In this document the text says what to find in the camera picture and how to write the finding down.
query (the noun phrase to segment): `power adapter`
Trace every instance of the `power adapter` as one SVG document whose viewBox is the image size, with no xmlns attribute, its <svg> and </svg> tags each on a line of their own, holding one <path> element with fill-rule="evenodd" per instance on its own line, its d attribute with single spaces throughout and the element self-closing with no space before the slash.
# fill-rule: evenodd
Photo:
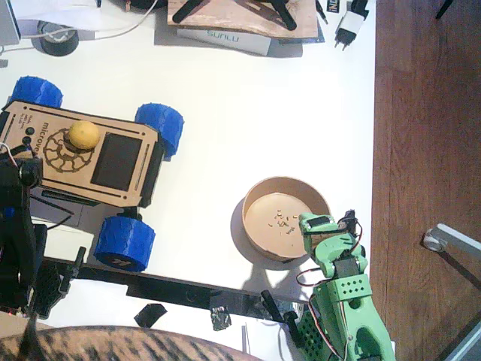
<svg viewBox="0 0 481 361">
<path fill-rule="evenodd" d="M 350 10 L 346 11 L 346 14 L 340 20 L 339 26 L 336 31 L 336 45 L 342 43 L 343 50 L 350 45 L 357 36 L 362 23 L 368 17 L 369 11 L 366 10 L 368 0 L 354 0 L 351 3 Z"/>
</svg>

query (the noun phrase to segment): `black display screen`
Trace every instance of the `black display screen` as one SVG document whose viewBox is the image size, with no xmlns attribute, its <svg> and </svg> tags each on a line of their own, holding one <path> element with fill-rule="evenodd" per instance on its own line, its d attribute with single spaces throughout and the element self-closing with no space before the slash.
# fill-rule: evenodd
<svg viewBox="0 0 481 361">
<path fill-rule="evenodd" d="M 141 139 L 107 133 L 91 182 L 116 190 L 129 190 L 141 145 Z"/>
</svg>

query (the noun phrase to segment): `lemon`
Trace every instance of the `lemon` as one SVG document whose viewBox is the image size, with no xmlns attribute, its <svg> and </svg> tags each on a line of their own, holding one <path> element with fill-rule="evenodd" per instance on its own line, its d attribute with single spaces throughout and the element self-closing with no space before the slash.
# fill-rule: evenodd
<svg viewBox="0 0 481 361">
<path fill-rule="evenodd" d="M 92 149 L 100 140 L 100 132 L 94 123 L 80 120 L 68 130 L 68 140 L 79 149 Z"/>
</svg>

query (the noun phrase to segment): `blue wheel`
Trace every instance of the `blue wheel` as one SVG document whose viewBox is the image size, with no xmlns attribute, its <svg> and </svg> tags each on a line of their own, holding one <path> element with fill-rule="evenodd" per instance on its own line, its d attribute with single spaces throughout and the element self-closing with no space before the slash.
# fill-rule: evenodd
<svg viewBox="0 0 481 361">
<path fill-rule="evenodd" d="M 183 118 L 178 111 L 162 104 L 144 104 L 135 115 L 135 122 L 154 128 L 165 142 L 165 158 L 177 152 L 182 135 Z"/>
<path fill-rule="evenodd" d="M 156 233 L 140 220 L 109 217 L 102 224 L 94 256 L 110 267 L 141 272 L 147 268 Z"/>
<path fill-rule="evenodd" d="M 51 82 L 39 77 L 21 77 L 15 84 L 11 100 L 21 100 L 52 108 L 62 106 L 63 94 Z"/>
</svg>

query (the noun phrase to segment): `bowl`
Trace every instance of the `bowl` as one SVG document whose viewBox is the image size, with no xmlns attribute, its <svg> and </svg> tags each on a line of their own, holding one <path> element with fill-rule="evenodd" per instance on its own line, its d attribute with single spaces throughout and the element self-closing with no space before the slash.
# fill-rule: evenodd
<svg viewBox="0 0 481 361">
<path fill-rule="evenodd" d="M 271 177 L 247 193 L 242 222 L 257 251 L 285 262 L 306 254 L 298 224 L 298 216 L 304 212 L 331 214 L 327 202 L 311 185 L 290 177 Z"/>
</svg>

